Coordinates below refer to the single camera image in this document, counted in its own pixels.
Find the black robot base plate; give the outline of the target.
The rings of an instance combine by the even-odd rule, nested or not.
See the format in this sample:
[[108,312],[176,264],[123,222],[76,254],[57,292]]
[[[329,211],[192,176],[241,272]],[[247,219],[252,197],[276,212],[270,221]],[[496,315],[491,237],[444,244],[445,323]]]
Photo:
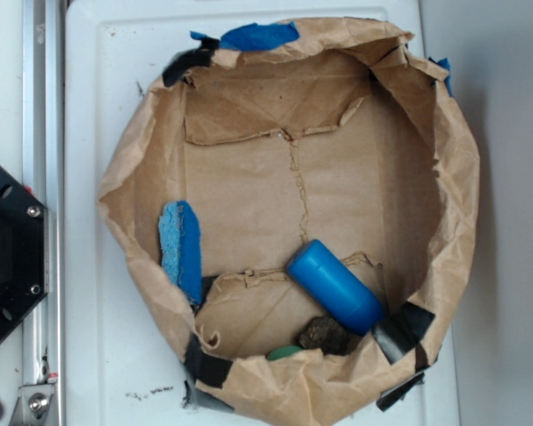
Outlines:
[[0,165],[0,344],[46,294],[46,212]]

